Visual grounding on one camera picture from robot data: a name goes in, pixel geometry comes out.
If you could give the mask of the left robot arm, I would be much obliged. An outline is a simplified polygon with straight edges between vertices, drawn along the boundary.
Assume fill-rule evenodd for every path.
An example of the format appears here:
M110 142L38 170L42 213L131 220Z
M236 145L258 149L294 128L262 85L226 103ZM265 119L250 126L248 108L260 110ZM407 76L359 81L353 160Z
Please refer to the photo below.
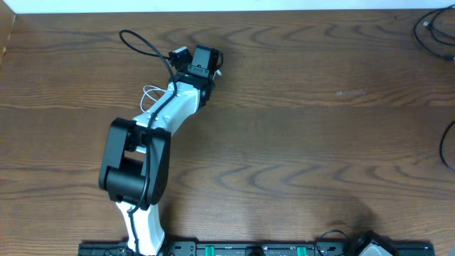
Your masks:
M208 46L171 51L167 88L149 109L109 126L98 184L121 211L127 255L157 255L165 240L158 203L168 180L171 137L204 107L220 75L223 53Z

